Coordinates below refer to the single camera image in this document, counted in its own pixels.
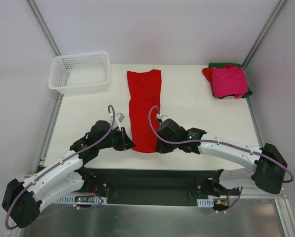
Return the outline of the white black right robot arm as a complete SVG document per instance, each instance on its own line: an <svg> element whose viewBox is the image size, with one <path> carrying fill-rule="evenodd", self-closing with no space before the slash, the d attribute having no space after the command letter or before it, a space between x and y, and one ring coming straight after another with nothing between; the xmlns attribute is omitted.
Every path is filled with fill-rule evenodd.
<svg viewBox="0 0 295 237"><path fill-rule="evenodd" d="M273 195L281 191L288 164L272 144L258 147L234 143L198 128L186 130L171 119L163 121L156 134L158 153L180 149L185 153L214 156L241 166L239 169L217 171L218 175L209 182L209 191L214 196L241 187L257 187Z"/></svg>

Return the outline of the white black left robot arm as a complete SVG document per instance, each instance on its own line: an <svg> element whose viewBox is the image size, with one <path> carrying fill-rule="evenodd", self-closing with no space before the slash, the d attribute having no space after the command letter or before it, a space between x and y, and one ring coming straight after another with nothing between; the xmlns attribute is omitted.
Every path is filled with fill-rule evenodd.
<svg viewBox="0 0 295 237"><path fill-rule="evenodd" d="M6 211L5 227L29 226L46 207L69 193L96 198L99 184L85 165L102 149L122 152L135 146L124 127L97 121L59 160L23 181L13 179L7 184L1 204Z"/></svg>

